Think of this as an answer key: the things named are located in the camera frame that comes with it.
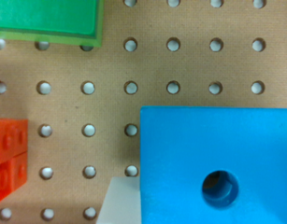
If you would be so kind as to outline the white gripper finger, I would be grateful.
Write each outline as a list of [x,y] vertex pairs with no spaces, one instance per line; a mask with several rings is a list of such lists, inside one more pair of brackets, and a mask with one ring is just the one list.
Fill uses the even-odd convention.
[[138,177],[113,177],[96,224],[141,224]]

